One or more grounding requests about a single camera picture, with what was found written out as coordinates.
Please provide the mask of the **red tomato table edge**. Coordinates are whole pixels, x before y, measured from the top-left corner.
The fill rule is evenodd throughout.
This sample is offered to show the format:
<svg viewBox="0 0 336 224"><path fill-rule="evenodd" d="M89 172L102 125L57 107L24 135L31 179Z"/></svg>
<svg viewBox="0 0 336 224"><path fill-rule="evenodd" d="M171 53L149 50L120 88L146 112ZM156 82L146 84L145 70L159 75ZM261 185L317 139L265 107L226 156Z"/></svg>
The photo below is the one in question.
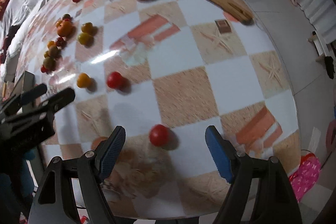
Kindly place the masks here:
<svg viewBox="0 0 336 224"><path fill-rule="evenodd" d="M166 145L169 141L169 129L162 124L155 125L150 130L149 140L156 147Z"/></svg>

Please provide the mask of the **shallow white cardboard box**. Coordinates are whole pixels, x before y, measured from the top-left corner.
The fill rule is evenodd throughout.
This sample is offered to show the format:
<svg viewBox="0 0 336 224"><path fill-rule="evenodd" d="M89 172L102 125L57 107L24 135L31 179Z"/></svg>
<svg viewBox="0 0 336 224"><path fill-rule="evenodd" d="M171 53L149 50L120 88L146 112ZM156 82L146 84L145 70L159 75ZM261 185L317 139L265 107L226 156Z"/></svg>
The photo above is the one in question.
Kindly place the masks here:
<svg viewBox="0 0 336 224"><path fill-rule="evenodd" d="M21 77L18 78L17 83L14 86L11 96L16 96L31 90L35 86L35 75L28 71L24 71ZM31 110L35 106L35 101L31 101L28 104L22 106L17 114L25 113Z"/></svg>

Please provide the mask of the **red cherry tomato front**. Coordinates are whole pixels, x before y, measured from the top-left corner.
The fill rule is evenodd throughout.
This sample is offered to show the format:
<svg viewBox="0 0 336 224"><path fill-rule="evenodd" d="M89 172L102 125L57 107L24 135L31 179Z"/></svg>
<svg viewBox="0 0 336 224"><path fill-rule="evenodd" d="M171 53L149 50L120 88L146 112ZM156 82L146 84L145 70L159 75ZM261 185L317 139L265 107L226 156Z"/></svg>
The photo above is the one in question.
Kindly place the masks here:
<svg viewBox="0 0 336 224"><path fill-rule="evenodd" d="M41 66L41 72L42 72L42 73L47 73L47 72L48 72L48 69L45 68L44 65L42 65L42 66Z"/></svg>

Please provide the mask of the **brown longan by tomato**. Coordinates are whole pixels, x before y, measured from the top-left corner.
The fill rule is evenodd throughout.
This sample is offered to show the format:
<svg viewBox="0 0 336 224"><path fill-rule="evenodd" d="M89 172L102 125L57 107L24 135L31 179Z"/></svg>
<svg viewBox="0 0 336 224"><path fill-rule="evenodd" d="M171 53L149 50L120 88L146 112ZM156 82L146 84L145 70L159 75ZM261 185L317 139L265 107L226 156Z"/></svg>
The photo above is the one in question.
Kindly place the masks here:
<svg viewBox="0 0 336 224"><path fill-rule="evenodd" d="M46 57L43 60L43 66L48 70L52 71L55 68L56 61L52 57Z"/></svg>

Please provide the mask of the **pink patterned bag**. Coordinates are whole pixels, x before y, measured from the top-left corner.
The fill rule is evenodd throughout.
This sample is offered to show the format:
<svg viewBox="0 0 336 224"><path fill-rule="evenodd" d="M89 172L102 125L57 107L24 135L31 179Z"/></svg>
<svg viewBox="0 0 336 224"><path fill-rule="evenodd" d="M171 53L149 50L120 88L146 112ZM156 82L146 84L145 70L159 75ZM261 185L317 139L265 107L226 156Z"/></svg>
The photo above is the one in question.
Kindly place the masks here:
<svg viewBox="0 0 336 224"><path fill-rule="evenodd" d="M317 183L320 171L321 163L314 153L310 152L301 157L298 170L289 177L297 202L300 202Z"/></svg>

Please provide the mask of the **brown longan in cluster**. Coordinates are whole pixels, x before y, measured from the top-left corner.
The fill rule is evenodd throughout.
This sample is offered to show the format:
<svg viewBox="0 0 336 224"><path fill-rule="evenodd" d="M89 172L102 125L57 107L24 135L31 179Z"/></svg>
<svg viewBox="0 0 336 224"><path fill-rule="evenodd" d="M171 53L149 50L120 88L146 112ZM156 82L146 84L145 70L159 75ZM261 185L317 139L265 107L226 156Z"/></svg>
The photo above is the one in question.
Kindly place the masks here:
<svg viewBox="0 0 336 224"><path fill-rule="evenodd" d="M59 56L60 56L60 49L56 45L50 46L49 57L57 59Z"/></svg>

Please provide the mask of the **yellow cherry tomato upper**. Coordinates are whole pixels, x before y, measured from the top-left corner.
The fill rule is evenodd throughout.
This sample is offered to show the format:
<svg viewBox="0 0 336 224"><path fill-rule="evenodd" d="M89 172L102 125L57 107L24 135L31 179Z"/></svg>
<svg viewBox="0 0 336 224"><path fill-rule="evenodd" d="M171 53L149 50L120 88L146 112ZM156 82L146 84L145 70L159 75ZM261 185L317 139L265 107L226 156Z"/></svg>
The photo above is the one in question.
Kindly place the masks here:
<svg viewBox="0 0 336 224"><path fill-rule="evenodd" d="M56 44L53 40L49 41L47 44L47 48L50 49L51 47L56 47Z"/></svg>

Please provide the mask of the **red cherry tomato cluster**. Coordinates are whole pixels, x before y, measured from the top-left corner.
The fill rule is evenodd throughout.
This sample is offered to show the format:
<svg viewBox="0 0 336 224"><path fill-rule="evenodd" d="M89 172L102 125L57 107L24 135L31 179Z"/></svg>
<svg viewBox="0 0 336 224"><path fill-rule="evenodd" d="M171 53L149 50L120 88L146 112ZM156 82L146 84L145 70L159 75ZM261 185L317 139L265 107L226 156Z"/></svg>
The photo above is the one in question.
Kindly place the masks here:
<svg viewBox="0 0 336 224"><path fill-rule="evenodd" d="M64 48L65 45L66 45L66 41L62 38L62 37L58 37L56 40L55 40L55 45L59 48Z"/></svg>

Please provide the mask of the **large orange mandarin centre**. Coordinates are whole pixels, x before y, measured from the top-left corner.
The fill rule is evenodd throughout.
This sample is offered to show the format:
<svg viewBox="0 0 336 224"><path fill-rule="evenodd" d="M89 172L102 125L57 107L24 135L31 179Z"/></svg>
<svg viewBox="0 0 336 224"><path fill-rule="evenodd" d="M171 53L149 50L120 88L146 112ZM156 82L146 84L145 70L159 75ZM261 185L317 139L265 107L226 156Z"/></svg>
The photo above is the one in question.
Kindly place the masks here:
<svg viewBox="0 0 336 224"><path fill-rule="evenodd" d="M72 34L73 28L74 26L72 22L65 22L64 20L62 20L62 23L58 27L56 27L57 34L60 37L68 37Z"/></svg>

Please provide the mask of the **dark brown cherry tomato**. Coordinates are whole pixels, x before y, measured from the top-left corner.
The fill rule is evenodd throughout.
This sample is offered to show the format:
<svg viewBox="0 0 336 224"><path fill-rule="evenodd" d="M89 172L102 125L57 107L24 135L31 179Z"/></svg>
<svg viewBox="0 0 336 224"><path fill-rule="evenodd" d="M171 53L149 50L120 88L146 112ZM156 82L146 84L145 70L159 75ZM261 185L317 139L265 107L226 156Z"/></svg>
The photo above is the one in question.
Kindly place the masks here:
<svg viewBox="0 0 336 224"><path fill-rule="evenodd" d="M70 14L64 14L62 20L71 19Z"/></svg>

